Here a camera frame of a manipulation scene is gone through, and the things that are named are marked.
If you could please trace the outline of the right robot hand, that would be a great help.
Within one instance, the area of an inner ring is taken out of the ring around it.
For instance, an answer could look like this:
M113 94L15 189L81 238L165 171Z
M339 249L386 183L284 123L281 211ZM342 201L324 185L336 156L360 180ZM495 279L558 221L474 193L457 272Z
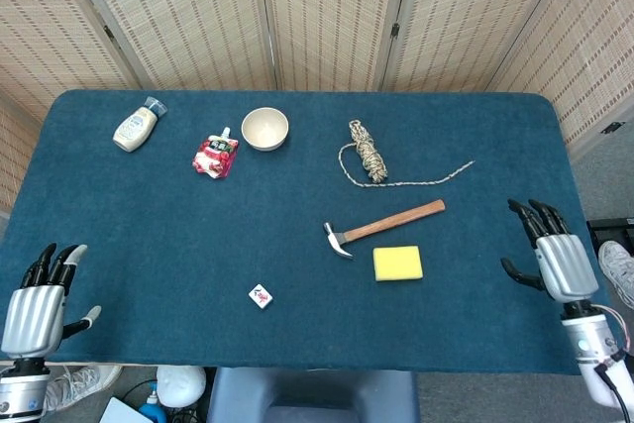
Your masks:
M506 274L516 283L547 293L563 305L564 320L595 316L600 310L591 303L598 281L586 249L555 207L534 199L524 205L508 199L508 208L524 228L539 272L518 270L509 258L500 260Z

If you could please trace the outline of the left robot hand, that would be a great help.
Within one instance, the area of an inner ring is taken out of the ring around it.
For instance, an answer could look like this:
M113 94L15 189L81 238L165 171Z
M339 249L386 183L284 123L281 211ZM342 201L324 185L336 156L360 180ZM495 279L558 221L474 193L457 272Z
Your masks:
M93 306L79 320L65 324L67 297L78 264L86 254L85 244L55 251L49 244L25 271L11 296L1 341L1 351L12 360L45 360L61 341L91 328L102 307Z

